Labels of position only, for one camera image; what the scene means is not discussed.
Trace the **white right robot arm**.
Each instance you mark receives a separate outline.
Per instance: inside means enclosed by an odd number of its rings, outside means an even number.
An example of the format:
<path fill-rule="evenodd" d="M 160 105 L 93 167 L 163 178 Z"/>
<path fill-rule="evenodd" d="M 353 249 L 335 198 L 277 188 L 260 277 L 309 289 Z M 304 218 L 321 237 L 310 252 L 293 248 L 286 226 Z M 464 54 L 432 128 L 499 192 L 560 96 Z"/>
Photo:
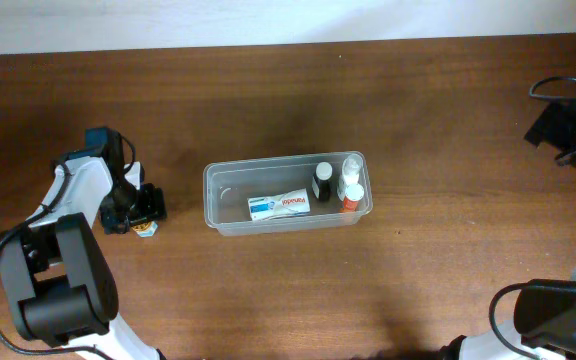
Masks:
<path fill-rule="evenodd" d="M 576 169 L 576 98 L 538 93 L 548 82 L 529 90 L 530 98 L 547 106 L 524 138 L 555 147 L 556 164 Z M 437 358 L 576 359 L 576 266 L 568 280 L 533 279 L 500 289 L 489 304 L 488 321 L 488 332 L 455 338 Z"/>

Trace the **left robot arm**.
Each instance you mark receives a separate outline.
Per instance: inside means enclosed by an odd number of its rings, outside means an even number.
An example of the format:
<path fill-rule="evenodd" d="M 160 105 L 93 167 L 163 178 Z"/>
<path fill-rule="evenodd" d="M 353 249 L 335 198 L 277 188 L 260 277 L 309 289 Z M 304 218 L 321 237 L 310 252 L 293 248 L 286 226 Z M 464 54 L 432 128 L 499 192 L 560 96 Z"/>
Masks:
<path fill-rule="evenodd" d="M 52 165 L 54 181 L 37 210 L 0 233 L 0 279 L 13 324 L 26 341 L 46 344 L 42 355 L 75 353 L 84 359 L 152 359 L 119 313 L 118 290 L 94 237 L 151 236 L 167 216 L 160 188 L 144 180 L 131 142 L 108 127 L 85 132 L 82 149 Z"/>

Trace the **dark bottle white cap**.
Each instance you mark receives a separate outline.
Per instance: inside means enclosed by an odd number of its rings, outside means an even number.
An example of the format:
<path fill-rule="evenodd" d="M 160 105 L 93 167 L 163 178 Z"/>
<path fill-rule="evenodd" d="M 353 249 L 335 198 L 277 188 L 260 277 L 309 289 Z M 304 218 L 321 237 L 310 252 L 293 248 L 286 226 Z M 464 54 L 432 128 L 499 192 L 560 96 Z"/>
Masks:
<path fill-rule="evenodd" d="M 332 173 L 333 168 L 330 163 L 320 162 L 317 164 L 313 174 L 312 189 L 315 198 L 320 202 L 327 202 L 330 199 Z"/>

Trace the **orange vitamin tube white cap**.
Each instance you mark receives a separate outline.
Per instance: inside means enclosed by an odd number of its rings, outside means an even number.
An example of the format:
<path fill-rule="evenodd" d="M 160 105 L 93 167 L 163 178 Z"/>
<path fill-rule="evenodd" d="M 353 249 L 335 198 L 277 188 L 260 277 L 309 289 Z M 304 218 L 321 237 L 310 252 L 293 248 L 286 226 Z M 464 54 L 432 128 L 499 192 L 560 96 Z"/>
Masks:
<path fill-rule="evenodd" d="M 360 184 L 350 184 L 347 185 L 342 194 L 342 213 L 355 212 L 359 206 L 359 203 L 364 198 L 365 190 Z"/>

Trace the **white Panadol box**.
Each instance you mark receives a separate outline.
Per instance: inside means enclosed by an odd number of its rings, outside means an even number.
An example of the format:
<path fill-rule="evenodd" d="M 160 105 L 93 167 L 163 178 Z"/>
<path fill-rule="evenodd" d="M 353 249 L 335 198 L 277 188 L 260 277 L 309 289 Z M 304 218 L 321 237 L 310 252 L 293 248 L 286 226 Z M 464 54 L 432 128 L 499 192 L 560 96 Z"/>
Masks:
<path fill-rule="evenodd" d="M 296 217 L 310 212 L 310 203 L 305 188 L 287 193 L 247 199 L 252 221 Z"/>

